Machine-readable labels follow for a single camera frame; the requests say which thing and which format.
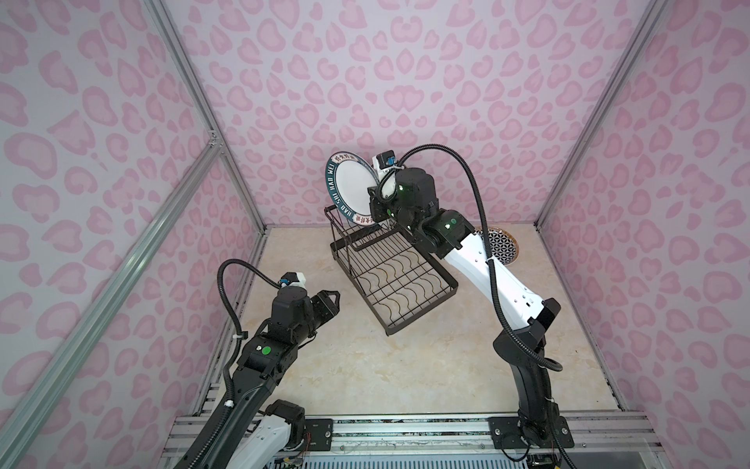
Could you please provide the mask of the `white plate dark lettered rim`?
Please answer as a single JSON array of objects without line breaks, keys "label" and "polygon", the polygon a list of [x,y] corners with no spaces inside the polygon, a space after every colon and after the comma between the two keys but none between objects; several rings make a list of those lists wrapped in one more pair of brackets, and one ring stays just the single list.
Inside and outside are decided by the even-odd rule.
[{"label": "white plate dark lettered rim", "polygon": [[336,152],[326,162],[324,177],[330,199],[345,219],[359,226],[374,224],[367,190],[377,185],[377,176],[363,158]]}]

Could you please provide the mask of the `black wire dish rack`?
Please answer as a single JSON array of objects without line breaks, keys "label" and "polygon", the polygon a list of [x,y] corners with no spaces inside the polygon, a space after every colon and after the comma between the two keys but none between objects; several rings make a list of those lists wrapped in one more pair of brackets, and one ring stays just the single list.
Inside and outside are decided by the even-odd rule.
[{"label": "black wire dish rack", "polygon": [[330,250],[386,335],[423,318],[457,293],[458,281],[430,253],[412,245],[392,221],[361,226],[330,205]]}]

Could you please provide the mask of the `navy geometric pattern plate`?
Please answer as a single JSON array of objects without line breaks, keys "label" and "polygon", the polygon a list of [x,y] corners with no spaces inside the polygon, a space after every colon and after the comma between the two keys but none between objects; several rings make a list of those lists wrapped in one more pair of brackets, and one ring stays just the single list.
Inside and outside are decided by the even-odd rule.
[{"label": "navy geometric pattern plate", "polygon": [[520,248],[517,240],[504,230],[489,228],[488,239],[491,254],[503,265],[513,264],[519,257]]}]

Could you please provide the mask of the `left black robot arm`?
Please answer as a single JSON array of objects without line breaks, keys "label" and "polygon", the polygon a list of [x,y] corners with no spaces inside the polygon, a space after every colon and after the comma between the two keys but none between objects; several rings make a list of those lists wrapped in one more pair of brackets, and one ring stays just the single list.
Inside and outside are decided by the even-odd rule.
[{"label": "left black robot arm", "polygon": [[266,326],[242,347],[220,403],[178,468],[263,468],[284,449],[304,449],[305,411],[278,400],[252,421],[297,360],[299,350],[340,312],[340,293],[314,296],[300,286],[277,291]]}]

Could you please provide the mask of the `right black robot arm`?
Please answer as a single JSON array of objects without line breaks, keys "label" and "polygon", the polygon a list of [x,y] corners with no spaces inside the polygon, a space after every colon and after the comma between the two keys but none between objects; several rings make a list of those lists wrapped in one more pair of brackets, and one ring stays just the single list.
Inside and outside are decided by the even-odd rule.
[{"label": "right black robot arm", "polygon": [[439,205],[435,180],[420,168],[376,172],[369,188],[370,213],[389,220],[416,247],[443,259],[486,295],[502,326],[493,349],[512,371],[519,397],[514,429],[499,433],[503,443],[566,451],[573,441],[552,393],[550,372],[562,365],[545,355],[546,333],[561,310],[543,299],[491,252],[487,226],[476,228],[460,212]]}]

